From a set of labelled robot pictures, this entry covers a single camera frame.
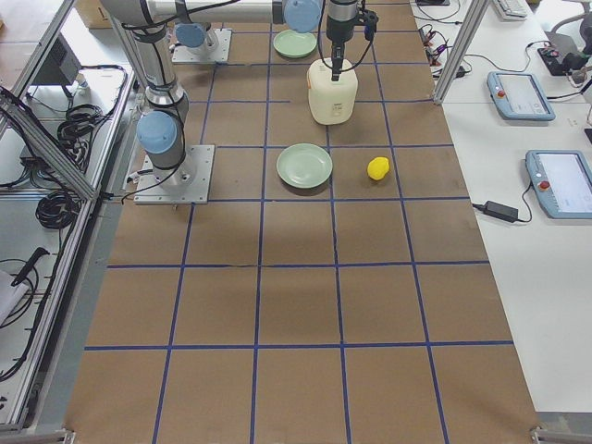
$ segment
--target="blue joint cap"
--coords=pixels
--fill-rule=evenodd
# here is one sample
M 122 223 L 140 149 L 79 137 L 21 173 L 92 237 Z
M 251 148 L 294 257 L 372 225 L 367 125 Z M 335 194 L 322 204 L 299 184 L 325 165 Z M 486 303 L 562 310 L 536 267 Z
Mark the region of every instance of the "blue joint cap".
M 136 135 L 150 154 L 166 153 L 177 140 L 175 119 L 162 111 L 153 111 L 138 122 Z
M 321 19 L 319 0 L 287 0 L 284 6 L 284 19 L 296 32 L 316 30 Z
M 205 42 L 205 28 L 199 23 L 178 23 L 175 35 L 179 43 L 188 48 L 198 48 Z

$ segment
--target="white table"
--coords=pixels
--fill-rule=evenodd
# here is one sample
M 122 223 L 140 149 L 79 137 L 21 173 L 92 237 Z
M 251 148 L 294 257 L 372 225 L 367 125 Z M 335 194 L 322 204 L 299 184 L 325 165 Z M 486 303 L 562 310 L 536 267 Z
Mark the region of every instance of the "white table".
M 425 8 L 435 17 L 452 6 Z M 467 4 L 462 0 L 462 19 Z M 421 26 L 426 22 L 417 20 Z M 433 23 L 450 42 L 459 27 Z M 504 68 L 523 68 L 524 47 L 545 34 L 532 15 L 526 22 L 502 22 L 488 9 L 469 53 Z M 547 95 L 576 91 L 565 78 L 551 77 L 536 50 L 527 72 L 535 73 Z M 529 149 L 577 149 L 592 165 L 592 144 L 584 134 L 589 105 L 577 96 L 554 103 L 557 118 L 547 124 L 517 125 L 500 118 L 485 86 L 494 69 L 469 58 L 474 71 L 455 80 L 444 100 L 467 187 L 474 203 L 492 200 L 528 216 L 521 194 L 528 184 L 524 155 Z M 592 221 L 548 218 L 533 191 L 529 224 L 508 224 L 479 214 L 499 293 L 538 412 L 592 412 Z

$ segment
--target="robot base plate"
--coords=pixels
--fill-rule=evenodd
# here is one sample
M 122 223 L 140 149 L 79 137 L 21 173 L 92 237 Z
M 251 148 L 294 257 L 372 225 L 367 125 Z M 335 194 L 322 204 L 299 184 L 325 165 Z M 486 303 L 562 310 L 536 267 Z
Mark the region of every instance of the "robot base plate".
M 232 30 L 214 30 L 218 38 L 218 47 L 203 55 L 190 52 L 187 46 L 177 46 L 173 54 L 173 63 L 178 65 L 200 65 L 212 63 L 227 63 L 230 52 L 230 38 Z
M 171 194 L 160 185 L 150 190 L 140 191 L 135 194 L 133 200 L 136 204 L 207 204 L 207 195 L 210 190 L 212 166 L 214 164 L 214 145 L 193 145 L 187 149 L 187 155 L 193 159 L 197 166 L 197 175 L 192 183 L 179 191 L 179 194 Z M 146 156 L 142 169 L 151 169 L 152 162 Z M 141 176 L 138 182 L 138 190 L 151 187 L 156 184 L 152 174 Z

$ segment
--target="mint green dish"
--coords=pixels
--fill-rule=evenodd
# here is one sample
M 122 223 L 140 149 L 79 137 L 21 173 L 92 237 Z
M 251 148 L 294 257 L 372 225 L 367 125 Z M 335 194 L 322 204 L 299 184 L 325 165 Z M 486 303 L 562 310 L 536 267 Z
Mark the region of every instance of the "mint green dish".
M 333 162 L 328 152 L 311 143 L 297 143 L 277 158 L 277 173 L 295 188 L 314 188 L 331 176 Z
M 316 37 L 310 32 L 285 30 L 274 38 L 274 48 L 285 57 L 306 57 L 315 50 Z

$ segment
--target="white plastic jug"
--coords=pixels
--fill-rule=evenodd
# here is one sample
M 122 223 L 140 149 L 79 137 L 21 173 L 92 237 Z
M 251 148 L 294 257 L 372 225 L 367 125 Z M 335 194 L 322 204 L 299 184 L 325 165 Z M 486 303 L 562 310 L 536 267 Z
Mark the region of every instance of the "white plastic jug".
M 325 61 L 331 66 L 330 58 Z M 343 69 L 351 67 L 348 60 L 343 60 Z M 331 69 L 319 59 L 308 68 L 306 79 L 308 105 L 314 120 L 321 125 L 335 125 L 350 118 L 358 91 L 358 78 L 354 70 L 343 72 L 338 81 L 332 81 Z

